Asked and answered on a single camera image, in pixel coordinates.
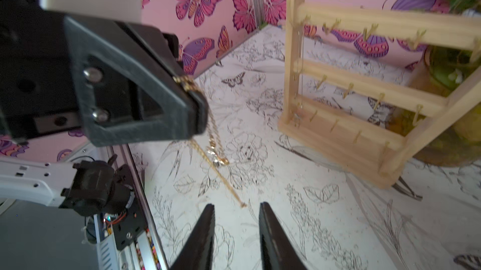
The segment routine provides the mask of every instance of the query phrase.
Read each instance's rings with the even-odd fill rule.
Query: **purple butterfly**
[[[61,161],[65,156],[69,155],[70,153],[72,153],[72,150],[63,149],[57,154],[57,161]]]
[[[70,136],[81,137],[84,136],[84,133],[81,128],[73,129],[68,132]]]
[[[446,0],[397,0],[391,9],[447,13],[449,11],[449,4]],[[334,29],[332,30],[332,34],[340,42],[354,42],[354,47],[356,47],[356,49],[366,57],[383,57],[388,54],[389,51],[388,41],[382,36],[371,35],[365,41],[362,37],[362,33],[353,31]],[[397,42],[401,48],[410,52],[420,52],[426,49],[426,45],[419,45],[415,50],[411,50],[405,40],[397,40]]]
[[[214,40],[206,37],[191,41],[185,46],[185,48],[183,45],[179,45],[179,59],[184,63],[185,74],[193,75],[198,62],[206,59],[207,54],[213,48]]]
[[[13,158],[21,153],[25,153],[27,146],[15,144],[8,135],[0,134],[0,154],[11,156]]]

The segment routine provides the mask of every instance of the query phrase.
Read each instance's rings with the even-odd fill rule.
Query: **gold chain necklace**
[[[177,84],[180,84],[180,86],[184,88],[184,91],[199,92],[202,93],[205,98],[207,98],[203,90],[199,88],[196,85],[195,81],[189,76],[173,78]],[[190,143],[192,144],[194,149],[200,154],[200,156],[202,156],[202,158],[207,162],[209,167],[214,170],[214,172],[217,174],[217,176],[220,178],[226,188],[231,192],[234,198],[236,198],[241,208],[246,207],[247,205],[239,198],[231,184],[227,181],[227,179],[225,179],[224,176],[220,174],[219,170],[217,169],[221,166],[229,165],[229,160],[227,159],[227,157],[225,157],[224,148],[222,147],[219,131],[217,129],[217,124],[215,122],[215,119],[213,118],[212,110],[210,109],[210,107],[208,107],[207,133],[209,135],[209,146],[207,147],[207,152],[202,150],[201,146],[197,143],[196,140],[194,140],[194,138],[190,139]]]

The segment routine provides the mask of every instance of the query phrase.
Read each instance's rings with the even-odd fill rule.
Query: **black and white floral paper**
[[[188,142],[131,144],[146,171],[145,192],[171,263],[207,203],[215,206],[214,269],[261,269],[258,209],[272,206],[309,269],[479,269],[481,163],[441,168],[417,160],[403,178],[424,197],[379,190],[277,131],[284,88],[284,39],[267,27],[197,82],[209,100],[231,164],[219,170],[240,209]],[[398,84],[410,72],[306,39],[304,57]],[[383,126],[392,106],[304,77],[299,92]],[[207,145],[207,136],[196,137]]]

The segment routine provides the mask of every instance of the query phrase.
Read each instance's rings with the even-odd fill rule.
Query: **metal screw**
[[[97,123],[104,123],[109,120],[109,112],[105,109],[96,109],[92,112],[93,120]]]
[[[102,71],[97,68],[84,69],[84,76],[91,83],[99,83],[103,78]]]

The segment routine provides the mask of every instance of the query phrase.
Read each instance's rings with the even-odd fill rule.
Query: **wooden jewelry stand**
[[[415,11],[365,10],[287,0],[284,111],[279,130],[309,146],[347,171],[380,188],[393,185],[405,162],[460,117],[481,102],[481,68],[449,97],[442,97],[378,79],[349,73],[301,58],[304,24],[406,39],[419,43],[472,50],[481,55],[481,20]],[[378,99],[426,118],[406,137],[357,119],[298,94],[300,75],[309,75],[349,91]]]

